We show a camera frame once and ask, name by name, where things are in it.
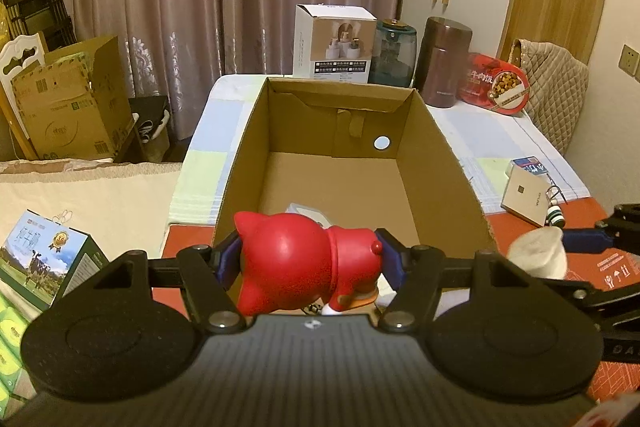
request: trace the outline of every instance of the humidifier box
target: humidifier box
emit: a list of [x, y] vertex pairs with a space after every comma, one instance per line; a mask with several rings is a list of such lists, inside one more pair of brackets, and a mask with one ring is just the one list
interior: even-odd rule
[[376, 18], [359, 6], [298, 4], [293, 76], [366, 84]]

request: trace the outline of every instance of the electrical outlet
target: electrical outlet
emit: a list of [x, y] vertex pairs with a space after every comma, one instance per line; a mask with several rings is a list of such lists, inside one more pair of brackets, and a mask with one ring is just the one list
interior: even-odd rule
[[622, 48], [622, 56], [620, 57], [618, 67], [622, 71], [625, 71], [625, 73], [628, 73], [631, 76], [634, 76], [636, 74], [636, 70], [638, 69], [639, 57], [640, 57], [640, 54], [638, 54], [637, 51], [625, 45], [625, 47]]

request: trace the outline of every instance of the gray ribbed surface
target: gray ribbed surface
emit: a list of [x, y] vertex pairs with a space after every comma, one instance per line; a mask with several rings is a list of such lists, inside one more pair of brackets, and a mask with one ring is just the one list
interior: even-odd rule
[[241, 335], [209, 339], [177, 380], [129, 401], [87, 405], [41, 395], [9, 427], [434, 426], [566, 427], [583, 396], [505, 405], [441, 377], [409, 337], [366, 316], [259, 317]]

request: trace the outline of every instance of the cow image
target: cow image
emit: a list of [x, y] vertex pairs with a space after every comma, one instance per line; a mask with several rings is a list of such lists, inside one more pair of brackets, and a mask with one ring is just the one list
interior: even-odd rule
[[46, 279], [47, 273], [50, 271], [49, 266], [47, 266], [44, 261], [40, 259], [42, 254], [40, 252], [36, 252], [35, 250], [31, 250], [33, 254], [31, 256], [31, 261], [29, 262], [29, 267], [27, 269], [27, 279], [24, 281], [24, 285], [27, 286], [27, 283], [30, 280], [33, 280], [35, 284], [35, 289], [40, 288], [42, 283]]

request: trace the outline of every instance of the quilted chair cover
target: quilted chair cover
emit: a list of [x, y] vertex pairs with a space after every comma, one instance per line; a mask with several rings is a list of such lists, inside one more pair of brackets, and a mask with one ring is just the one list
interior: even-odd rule
[[524, 39], [513, 43], [509, 61], [521, 68], [529, 79], [527, 114], [546, 139], [564, 155], [589, 85], [587, 66], [551, 42]]

